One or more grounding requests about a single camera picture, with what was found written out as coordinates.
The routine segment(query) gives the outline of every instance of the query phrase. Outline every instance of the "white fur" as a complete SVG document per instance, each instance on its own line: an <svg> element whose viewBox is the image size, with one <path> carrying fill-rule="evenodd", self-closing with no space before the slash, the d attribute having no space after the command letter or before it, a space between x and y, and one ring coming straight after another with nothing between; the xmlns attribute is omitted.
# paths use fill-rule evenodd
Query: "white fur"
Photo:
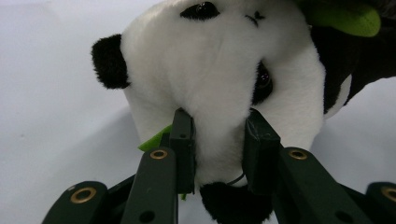
<svg viewBox="0 0 396 224"><path fill-rule="evenodd" d="M340 109L344 106L344 104L347 102L347 97L350 92L350 84L352 83L352 75L349 75L341 84L341 90L338 93L337 100L335 101L335 104L330 108L327 113L324 115L325 119L329 119L332 116L334 116Z"/></svg>
<svg viewBox="0 0 396 224"><path fill-rule="evenodd" d="M323 121L324 69L304 17L290 0L214 0L208 21L179 14L196 0L166 1L122 35L131 105L142 141L172 122L183 107L196 125L196 181L230 182L242 174L245 119L260 60L273 93L255 106L285 147L309 149ZM245 16L259 11L256 27Z"/></svg>

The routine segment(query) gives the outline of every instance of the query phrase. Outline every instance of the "brass screw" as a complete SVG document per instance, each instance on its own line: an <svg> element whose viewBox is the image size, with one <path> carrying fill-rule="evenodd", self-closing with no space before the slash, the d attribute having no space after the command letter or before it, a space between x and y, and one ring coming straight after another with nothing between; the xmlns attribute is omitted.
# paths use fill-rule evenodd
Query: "brass screw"
<svg viewBox="0 0 396 224"><path fill-rule="evenodd" d="M72 203L85 203L90 199L92 199L95 196L95 194L96 194L96 189L91 187L79 189L72 195L70 201Z"/></svg>
<svg viewBox="0 0 396 224"><path fill-rule="evenodd" d="M292 158L299 160L299 161L304 161L308 158L308 155L306 155L305 152L299 150L299 149L292 149L289 151L289 156Z"/></svg>
<svg viewBox="0 0 396 224"><path fill-rule="evenodd" d="M385 197L396 203L396 189L391 187L383 187L381 191Z"/></svg>
<svg viewBox="0 0 396 224"><path fill-rule="evenodd" d="M162 160L163 158L168 156L168 153L165 150L158 149L151 152L149 155L154 160Z"/></svg>

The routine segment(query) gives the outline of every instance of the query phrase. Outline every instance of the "screw hole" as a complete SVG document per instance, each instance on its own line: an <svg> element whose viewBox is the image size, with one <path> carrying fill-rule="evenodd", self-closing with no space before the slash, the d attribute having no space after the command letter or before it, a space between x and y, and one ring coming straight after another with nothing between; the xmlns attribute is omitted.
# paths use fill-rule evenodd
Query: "screw hole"
<svg viewBox="0 0 396 224"><path fill-rule="evenodd" d="M151 211L146 211L142 214L140 214L139 220L143 223L150 223L152 220L154 220L155 214Z"/></svg>
<svg viewBox="0 0 396 224"><path fill-rule="evenodd" d="M338 211L335 213L335 216L340 220L345 223L353 223L353 218L350 216L348 213Z"/></svg>
<svg viewBox="0 0 396 224"><path fill-rule="evenodd" d="M155 150L150 153L150 157L154 160L162 160L168 155L165 150Z"/></svg>
<svg viewBox="0 0 396 224"><path fill-rule="evenodd" d="M389 200L396 203L396 189L390 187L383 187L382 194Z"/></svg>
<svg viewBox="0 0 396 224"><path fill-rule="evenodd" d="M96 194L96 189L94 188L84 188L77 190L71 197L70 201L72 203L85 203L92 199Z"/></svg>
<svg viewBox="0 0 396 224"><path fill-rule="evenodd" d="M300 160L300 161L306 160L306 159L308 158L308 156L306 155L306 153L304 153L303 151L298 150L298 149L291 150L291 151L289 152L289 155L290 155L291 157L293 157L294 159Z"/></svg>

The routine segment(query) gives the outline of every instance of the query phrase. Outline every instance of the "white table surface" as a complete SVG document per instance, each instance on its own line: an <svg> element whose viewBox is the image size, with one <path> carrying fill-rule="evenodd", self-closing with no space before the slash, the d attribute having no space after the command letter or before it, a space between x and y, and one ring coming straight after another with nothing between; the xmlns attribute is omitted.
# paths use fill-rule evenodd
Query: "white table surface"
<svg viewBox="0 0 396 224"><path fill-rule="evenodd" d="M68 187L112 187L135 173L142 153L128 104L96 81L90 50L158 1L0 1L1 224L40 223ZM396 79L384 79L326 122L312 152L364 192L396 183L395 130ZM179 223L211 223L198 195L180 202Z"/></svg>

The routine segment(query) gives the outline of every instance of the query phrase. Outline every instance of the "panda plush toy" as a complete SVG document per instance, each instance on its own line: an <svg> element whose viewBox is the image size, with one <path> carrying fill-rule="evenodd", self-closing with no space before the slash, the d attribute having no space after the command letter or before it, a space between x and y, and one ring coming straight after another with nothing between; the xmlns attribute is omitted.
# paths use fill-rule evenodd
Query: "panda plush toy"
<svg viewBox="0 0 396 224"><path fill-rule="evenodd" d="M332 13L312 2L320 1L165 1L92 47L98 80L124 90L142 142L180 107L193 117L195 182L218 223L262 223L272 211L269 197L238 178L251 107L284 147L309 149L366 84L396 76L394 2L350 1L373 9L367 21L382 24L374 34L317 18Z"/></svg>

